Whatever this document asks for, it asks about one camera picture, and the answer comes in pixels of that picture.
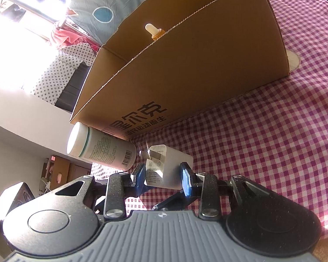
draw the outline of black circular joint cover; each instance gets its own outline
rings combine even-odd
[[[86,244],[99,227],[95,213],[77,197],[46,195],[9,212],[3,223],[8,243],[19,252],[45,257]]]
[[[227,217],[229,235],[241,246],[273,257],[311,251],[321,235],[317,216],[284,197],[255,197]]]

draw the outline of dropper bottle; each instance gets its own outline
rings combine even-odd
[[[152,39],[156,41],[158,38],[160,38],[164,33],[165,30],[163,29],[157,29],[154,25],[152,24],[146,24],[145,29],[152,34]]]

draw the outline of white bottle cap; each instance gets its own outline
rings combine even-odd
[[[68,139],[67,144],[67,154],[79,157],[85,147],[87,134],[88,134],[88,126],[77,122]]]
[[[150,34],[152,34],[152,36],[156,36],[159,32],[160,29],[157,29],[154,25],[152,24],[146,24],[146,26],[144,27]]]

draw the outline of beige scalloped patch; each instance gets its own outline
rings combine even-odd
[[[286,50],[287,51],[287,57],[288,57],[288,61],[289,61],[289,71],[294,71],[296,69],[298,69],[300,67],[300,57],[298,56],[298,54],[296,54],[293,51],[290,50]]]

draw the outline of red and white gingham cloth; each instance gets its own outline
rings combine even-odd
[[[166,144],[188,153],[195,172],[224,180],[242,174],[314,211],[328,237],[328,2],[270,3],[285,47],[300,57],[300,67],[288,78],[132,142],[138,150]],[[97,164],[92,169],[97,178],[114,172]],[[150,209],[174,192],[154,189],[142,202],[129,198],[126,205]],[[230,210],[225,199],[222,210]]]

